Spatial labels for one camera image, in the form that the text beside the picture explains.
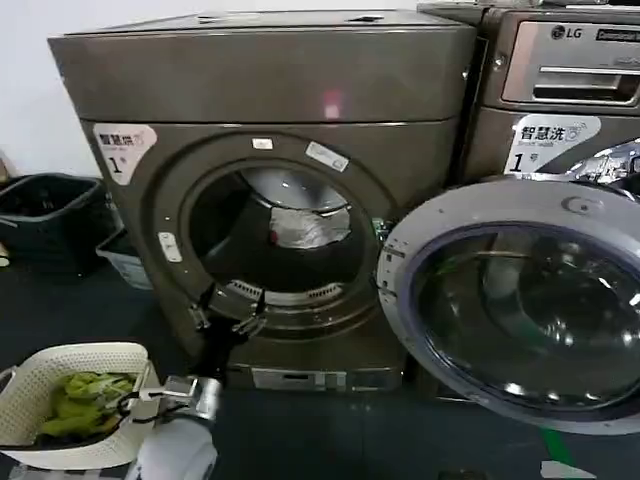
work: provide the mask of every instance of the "lg logo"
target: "lg logo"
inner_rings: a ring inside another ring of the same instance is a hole
[[[554,40],[561,40],[563,38],[580,38],[581,36],[581,28],[567,28],[564,25],[556,25],[551,30],[551,38]]]

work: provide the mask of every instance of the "white laundry basket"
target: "white laundry basket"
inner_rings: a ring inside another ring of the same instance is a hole
[[[26,465],[50,470],[108,468],[136,458],[153,424],[132,423],[131,418],[154,416],[157,400],[132,400],[128,419],[99,441],[51,449],[33,445],[39,427],[51,415],[50,397],[56,383],[77,372],[135,374],[134,391],[160,386],[147,350],[136,343],[85,343],[42,350],[0,374],[12,377],[0,393],[2,453]]]

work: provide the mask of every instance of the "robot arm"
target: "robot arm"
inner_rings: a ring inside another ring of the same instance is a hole
[[[213,378],[169,377],[161,392],[152,392],[159,393],[174,413],[145,439],[125,479],[209,478],[218,456],[211,427],[221,390],[222,384]]]
[[[209,478],[216,463],[211,427],[220,392],[226,383],[231,351],[255,335],[266,322],[263,291],[255,312],[245,321],[216,315],[209,309],[213,284],[192,305],[191,314],[205,342],[194,376],[167,379],[165,386],[145,395],[160,396],[172,412],[168,422],[157,424],[145,439],[125,480],[201,480]]]

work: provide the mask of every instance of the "washing machine door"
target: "washing machine door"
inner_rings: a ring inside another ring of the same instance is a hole
[[[640,204],[612,189],[502,180],[410,213],[379,260],[382,307],[417,361],[536,425],[640,431]]]

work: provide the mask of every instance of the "gray washing machine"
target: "gray washing machine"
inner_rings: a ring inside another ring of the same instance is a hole
[[[445,182],[475,30],[416,12],[204,14],[50,40],[177,335],[259,333],[230,382],[389,389],[389,228]]]
[[[418,7],[478,30],[454,183],[638,150],[640,11],[526,3]]]
[[[638,11],[421,8],[476,26],[477,48],[454,188],[393,228],[385,314],[420,365],[500,414],[640,431]]]

